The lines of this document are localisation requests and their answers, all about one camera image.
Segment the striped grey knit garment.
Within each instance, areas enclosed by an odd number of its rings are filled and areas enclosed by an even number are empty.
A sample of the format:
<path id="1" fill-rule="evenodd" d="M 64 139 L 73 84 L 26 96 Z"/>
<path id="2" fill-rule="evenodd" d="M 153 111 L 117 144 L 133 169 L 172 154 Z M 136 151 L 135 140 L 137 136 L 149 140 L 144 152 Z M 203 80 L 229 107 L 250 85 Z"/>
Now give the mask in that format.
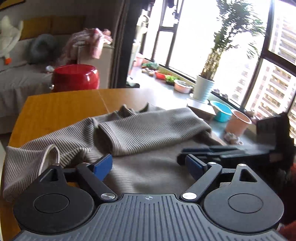
<path id="1" fill-rule="evenodd" d="M 101 116 L 7 147 L 3 197 L 15 200 L 51 164 L 74 167 L 111 154 L 106 185 L 117 194 L 181 194 L 194 183 L 178 165 L 184 148 L 216 145 L 211 127 L 189 108 L 164 110 L 147 104 L 134 111 L 122 106 Z"/>

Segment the pink plastic bucket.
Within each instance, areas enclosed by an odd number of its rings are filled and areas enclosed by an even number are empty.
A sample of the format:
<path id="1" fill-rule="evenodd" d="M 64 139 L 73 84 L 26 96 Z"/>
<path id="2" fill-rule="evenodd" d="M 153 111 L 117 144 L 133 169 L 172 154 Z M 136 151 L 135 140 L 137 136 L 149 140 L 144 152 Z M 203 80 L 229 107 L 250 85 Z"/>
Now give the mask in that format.
<path id="1" fill-rule="evenodd" d="M 252 124 L 251 119 L 242 112 L 232 109 L 232 116 L 227 122 L 225 132 L 234 134 L 236 137 L 243 135 L 249 125 Z"/>

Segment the teal plastic basin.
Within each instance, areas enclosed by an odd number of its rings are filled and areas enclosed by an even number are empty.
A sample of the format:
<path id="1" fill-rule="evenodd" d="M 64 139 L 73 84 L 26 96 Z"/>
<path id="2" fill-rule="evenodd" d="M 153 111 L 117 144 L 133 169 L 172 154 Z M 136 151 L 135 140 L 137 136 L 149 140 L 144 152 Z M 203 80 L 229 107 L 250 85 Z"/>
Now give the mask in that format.
<path id="1" fill-rule="evenodd" d="M 214 120 L 221 123 L 226 123 L 230 120 L 232 116 L 232 111 L 227 105 L 214 100 L 211 100 L 210 104 L 214 108 L 216 114 Z"/>

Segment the white ribbed plant pot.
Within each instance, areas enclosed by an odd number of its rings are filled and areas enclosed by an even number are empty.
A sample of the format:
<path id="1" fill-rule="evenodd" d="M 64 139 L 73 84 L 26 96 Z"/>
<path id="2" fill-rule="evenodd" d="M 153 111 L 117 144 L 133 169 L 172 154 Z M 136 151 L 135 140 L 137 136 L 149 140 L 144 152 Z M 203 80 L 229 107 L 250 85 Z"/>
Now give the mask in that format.
<path id="1" fill-rule="evenodd" d="M 205 102 L 212 91 L 213 85 L 214 81 L 197 76 L 193 90 L 193 99 Z"/>

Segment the green leafy vegetables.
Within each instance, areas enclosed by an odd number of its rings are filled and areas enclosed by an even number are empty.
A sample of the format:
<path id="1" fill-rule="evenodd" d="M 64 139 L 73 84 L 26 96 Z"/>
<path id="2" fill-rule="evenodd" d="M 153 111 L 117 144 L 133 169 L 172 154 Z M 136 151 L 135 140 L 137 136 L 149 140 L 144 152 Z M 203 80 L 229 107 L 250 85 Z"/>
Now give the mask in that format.
<path id="1" fill-rule="evenodd" d="M 166 84 L 174 86 L 175 85 L 175 80 L 178 80 L 178 77 L 172 76 L 172 75 L 166 75 Z"/>

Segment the red basin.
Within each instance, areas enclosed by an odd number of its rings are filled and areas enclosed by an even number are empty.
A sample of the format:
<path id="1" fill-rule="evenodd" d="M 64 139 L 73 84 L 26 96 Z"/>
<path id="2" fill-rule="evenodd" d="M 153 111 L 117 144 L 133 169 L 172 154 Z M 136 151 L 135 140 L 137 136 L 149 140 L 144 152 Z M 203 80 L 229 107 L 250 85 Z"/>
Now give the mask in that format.
<path id="1" fill-rule="evenodd" d="M 155 73 L 156 79 L 166 80 L 166 75 L 164 73 L 161 73 L 159 70 L 155 71 L 154 73 Z"/>

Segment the potted bamboo palm plant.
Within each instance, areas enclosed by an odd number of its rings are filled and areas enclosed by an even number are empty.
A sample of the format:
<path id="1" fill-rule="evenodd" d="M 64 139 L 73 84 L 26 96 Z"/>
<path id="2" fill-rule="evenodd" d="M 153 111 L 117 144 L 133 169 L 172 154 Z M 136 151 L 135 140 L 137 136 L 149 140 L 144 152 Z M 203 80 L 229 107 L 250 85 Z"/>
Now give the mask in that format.
<path id="1" fill-rule="evenodd" d="M 248 1 L 217 1 L 221 23 L 214 33 L 214 46 L 208 55 L 200 77 L 212 81 L 219 66 L 221 56 L 230 49 L 238 48 L 234 38 L 238 34 L 249 33 L 252 37 L 265 34 L 263 21 L 257 16 L 252 3 Z"/>

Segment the red round stool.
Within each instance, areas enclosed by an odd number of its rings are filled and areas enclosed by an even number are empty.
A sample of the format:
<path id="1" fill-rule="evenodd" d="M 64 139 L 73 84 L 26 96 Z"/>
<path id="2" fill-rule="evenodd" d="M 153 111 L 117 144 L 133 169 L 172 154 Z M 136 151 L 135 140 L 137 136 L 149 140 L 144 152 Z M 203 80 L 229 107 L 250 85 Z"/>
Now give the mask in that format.
<path id="1" fill-rule="evenodd" d="M 52 92 L 99 89 L 99 84 L 99 71 L 86 64 L 60 66 L 52 75 Z"/>

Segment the grey sofa bed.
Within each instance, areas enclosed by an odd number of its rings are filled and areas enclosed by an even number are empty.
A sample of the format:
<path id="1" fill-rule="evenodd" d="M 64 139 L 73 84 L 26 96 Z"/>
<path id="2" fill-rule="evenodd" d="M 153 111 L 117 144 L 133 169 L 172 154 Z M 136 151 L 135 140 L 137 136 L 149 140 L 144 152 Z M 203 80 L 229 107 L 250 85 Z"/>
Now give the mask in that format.
<path id="1" fill-rule="evenodd" d="M 54 60 L 47 63 L 30 63 L 29 50 L 35 40 L 18 41 L 11 51 L 12 62 L 4 65 L 1 60 L 1 134 L 12 132 L 16 120 L 29 96 L 49 93 L 52 73 L 47 66 L 57 68 L 63 47 L 70 35 L 55 35 L 57 50 Z"/>

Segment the beige cabinet box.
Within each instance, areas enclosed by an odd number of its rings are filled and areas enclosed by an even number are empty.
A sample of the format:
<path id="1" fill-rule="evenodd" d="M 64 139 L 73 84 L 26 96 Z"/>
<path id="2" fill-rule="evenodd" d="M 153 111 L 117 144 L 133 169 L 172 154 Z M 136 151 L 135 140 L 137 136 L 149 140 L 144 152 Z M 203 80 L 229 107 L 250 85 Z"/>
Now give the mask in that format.
<path id="1" fill-rule="evenodd" d="M 110 76 L 113 61 L 114 48 L 111 45 L 104 44 L 99 59 L 92 58 L 89 55 L 89 46 L 79 46 L 78 64 L 86 64 L 95 67 L 99 72 L 99 89 L 108 89 L 110 87 Z"/>

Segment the dark grey round cushion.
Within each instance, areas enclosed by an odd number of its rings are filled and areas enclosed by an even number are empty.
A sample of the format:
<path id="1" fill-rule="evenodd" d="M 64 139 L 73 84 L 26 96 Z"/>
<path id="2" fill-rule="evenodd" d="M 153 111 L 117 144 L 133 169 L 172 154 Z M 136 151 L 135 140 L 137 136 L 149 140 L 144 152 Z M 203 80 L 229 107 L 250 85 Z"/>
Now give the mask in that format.
<path id="1" fill-rule="evenodd" d="M 30 64 L 48 63 L 56 59 L 58 42 L 53 35 L 41 34 L 30 44 L 28 58 Z"/>

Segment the pink crumpled cloth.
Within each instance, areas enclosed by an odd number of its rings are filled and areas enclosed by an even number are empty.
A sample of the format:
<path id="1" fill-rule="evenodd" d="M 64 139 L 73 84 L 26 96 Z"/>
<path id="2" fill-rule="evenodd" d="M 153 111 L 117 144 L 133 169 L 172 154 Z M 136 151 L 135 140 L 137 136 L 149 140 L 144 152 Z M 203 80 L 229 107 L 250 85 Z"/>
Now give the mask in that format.
<path id="1" fill-rule="evenodd" d="M 108 29 L 100 31 L 98 28 L 85 28 L 71 35 L 62 49 L 61 56 L 58 58 L 56 65 L 68 65 L 77 60 L 78 48 L 80 46 L 86 47 L 89 57 L 99 59 L 104 44 L 110 45 L 112 41 L 111 32 Z"/>

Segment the white goose plush toy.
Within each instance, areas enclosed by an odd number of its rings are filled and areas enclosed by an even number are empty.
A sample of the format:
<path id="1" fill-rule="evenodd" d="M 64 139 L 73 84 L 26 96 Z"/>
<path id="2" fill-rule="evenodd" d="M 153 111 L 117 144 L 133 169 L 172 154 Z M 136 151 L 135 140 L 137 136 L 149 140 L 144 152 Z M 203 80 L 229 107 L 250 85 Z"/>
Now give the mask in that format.
<path id="1" fill-rule="evenodd" d="M 23 21 L 19 21 L 18 26 L 11 24 L 10 18 L 4 16 L 1 20 L 1 58 L 4 65 L 11 63 L 10 52 L 21 38 L 23 31 Z"/>

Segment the yellow sofa cushion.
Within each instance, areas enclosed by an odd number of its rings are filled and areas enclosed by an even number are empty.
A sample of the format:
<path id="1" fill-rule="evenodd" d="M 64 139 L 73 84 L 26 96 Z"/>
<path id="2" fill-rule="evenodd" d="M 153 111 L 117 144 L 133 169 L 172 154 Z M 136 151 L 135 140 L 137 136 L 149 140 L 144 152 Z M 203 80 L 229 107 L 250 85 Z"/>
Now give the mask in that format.
<path id="1" fill-rule="evenodd" d="M 24 20 L 20 40 L 41 34 L 70 35 L 84 28 L 86 16 L 43 16 Z"/>

